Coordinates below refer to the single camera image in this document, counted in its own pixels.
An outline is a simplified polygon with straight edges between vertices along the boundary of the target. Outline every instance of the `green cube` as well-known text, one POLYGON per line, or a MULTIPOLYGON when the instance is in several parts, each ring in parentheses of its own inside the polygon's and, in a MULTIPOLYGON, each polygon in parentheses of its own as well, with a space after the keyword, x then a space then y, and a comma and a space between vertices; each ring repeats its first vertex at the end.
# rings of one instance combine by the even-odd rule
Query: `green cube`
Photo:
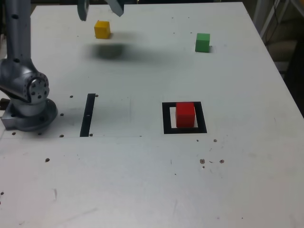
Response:
POLYGON ((196 36, 195 51, 209 52, 210 34, 198 33, 196 36))

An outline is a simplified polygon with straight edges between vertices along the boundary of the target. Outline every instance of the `red cube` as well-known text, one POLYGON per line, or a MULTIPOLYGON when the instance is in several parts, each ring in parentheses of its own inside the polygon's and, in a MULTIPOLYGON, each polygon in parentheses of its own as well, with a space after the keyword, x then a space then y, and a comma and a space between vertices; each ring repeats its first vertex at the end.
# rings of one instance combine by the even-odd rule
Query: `red cube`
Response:
POLYGON ((176 103, 176 127, 194 127, 195 111, 193 102, 176 103))

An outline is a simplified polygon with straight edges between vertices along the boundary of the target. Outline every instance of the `black square frame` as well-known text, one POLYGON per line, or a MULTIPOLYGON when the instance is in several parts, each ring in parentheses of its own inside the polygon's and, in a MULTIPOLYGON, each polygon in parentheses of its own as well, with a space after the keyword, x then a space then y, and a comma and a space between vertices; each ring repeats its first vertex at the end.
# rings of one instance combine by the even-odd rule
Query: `black square frame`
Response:
POLYGON ((162 121, 163 121, 163 133, 164 134, 195 134, 195 133, 207 133, 205 124, 203 109, 200 102, 193 102, 196 120, 198 127, 193 128, 172 128, 170 108, 176 107, 176 102, 163 102, 162 103, 162 121))

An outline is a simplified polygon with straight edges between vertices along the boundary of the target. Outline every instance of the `white table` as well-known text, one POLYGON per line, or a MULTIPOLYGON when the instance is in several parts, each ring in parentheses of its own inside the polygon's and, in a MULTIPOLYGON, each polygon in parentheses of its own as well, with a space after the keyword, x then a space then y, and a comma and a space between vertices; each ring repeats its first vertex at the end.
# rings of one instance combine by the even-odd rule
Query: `white table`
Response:
POLYGON ((42 135, 0 125, 1 228, 303 226, 304 121, 242 3, 91 6, 87 22, 39 6, 32 59, 64 116, 42 135), (162 102, 180 101, 201 102, 208 133, 163 134, 162 102))

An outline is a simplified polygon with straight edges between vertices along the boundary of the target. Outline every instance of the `yellow cube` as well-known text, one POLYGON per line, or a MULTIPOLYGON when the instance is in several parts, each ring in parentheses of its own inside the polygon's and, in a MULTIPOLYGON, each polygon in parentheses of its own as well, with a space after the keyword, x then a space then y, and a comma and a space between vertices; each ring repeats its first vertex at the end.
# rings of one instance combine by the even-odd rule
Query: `yellow cube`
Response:
POLYGON ((97 21, 95 26, 95 36, 97 39, 109 39, 110 31, 110 22, 109 21, 97 21))

